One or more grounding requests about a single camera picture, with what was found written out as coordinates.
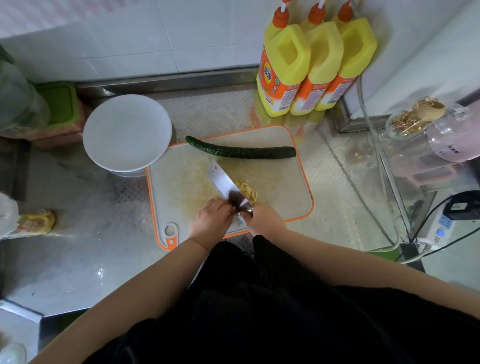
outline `hand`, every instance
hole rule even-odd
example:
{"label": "hand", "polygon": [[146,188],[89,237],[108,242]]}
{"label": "hand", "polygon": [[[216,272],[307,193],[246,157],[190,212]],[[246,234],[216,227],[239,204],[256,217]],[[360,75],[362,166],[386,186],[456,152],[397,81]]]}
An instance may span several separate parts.
{"label": "hand", "polygon": [[287,228],[278,212],[259,202],[253,206],[253,217],[246,212],[242,212],[240,215],[253,236],[263,235],[270,241]]}
{"label": "hand", "polygon": [[206,251],[223,239],[235,216],[235,209],[223,198],[211,199],[193,218],[188,239]]}

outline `cucumber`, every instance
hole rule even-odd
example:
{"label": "cucumber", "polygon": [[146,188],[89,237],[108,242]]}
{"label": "cucumber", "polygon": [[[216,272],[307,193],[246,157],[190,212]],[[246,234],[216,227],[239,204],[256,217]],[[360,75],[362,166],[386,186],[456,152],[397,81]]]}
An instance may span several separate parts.
{"label": "cucumber", "polygon": [[198,140],[188,135],[185,140],[191,146],[219,157],[243,159],[284,159],[297,156],[297,151],[291,146],[275,146],[272,148],[242,148],[238,146],[217,146]]}

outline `person's left hand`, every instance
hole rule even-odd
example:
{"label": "person's left hand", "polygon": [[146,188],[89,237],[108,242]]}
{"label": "person's left hand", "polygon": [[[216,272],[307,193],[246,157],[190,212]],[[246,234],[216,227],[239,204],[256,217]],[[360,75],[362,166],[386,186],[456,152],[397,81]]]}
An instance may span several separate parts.
{"label": "person's left hand", "polygon": [[193,218],[188,239],[206,251],[223,239],[235,216],[235,209],[223,198],[211,199]]}

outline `white power strip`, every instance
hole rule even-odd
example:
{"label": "white power strip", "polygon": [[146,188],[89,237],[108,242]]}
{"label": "white power strip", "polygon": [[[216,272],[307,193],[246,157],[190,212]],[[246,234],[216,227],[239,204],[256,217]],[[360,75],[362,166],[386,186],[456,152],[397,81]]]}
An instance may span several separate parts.
{"label": "white power strip", "polygon": [[425,245],[430,245],[430,250],[433,251],[449,243],[455,221],[443,214],[446,204],[447,202],[438,207],[418,233],[419,253],[423,251]]}

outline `knife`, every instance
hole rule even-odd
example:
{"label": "knife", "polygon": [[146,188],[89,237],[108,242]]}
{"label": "knife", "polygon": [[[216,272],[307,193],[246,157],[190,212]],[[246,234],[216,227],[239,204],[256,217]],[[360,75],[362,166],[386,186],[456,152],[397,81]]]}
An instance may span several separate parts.
{"label": "knife", "polygon": [[253,216],[253,205],[233,183],[216,161],[212,161],[207,171],[208,178],[222,194],[223,198],[235,208],[235,212],[248,212]]}

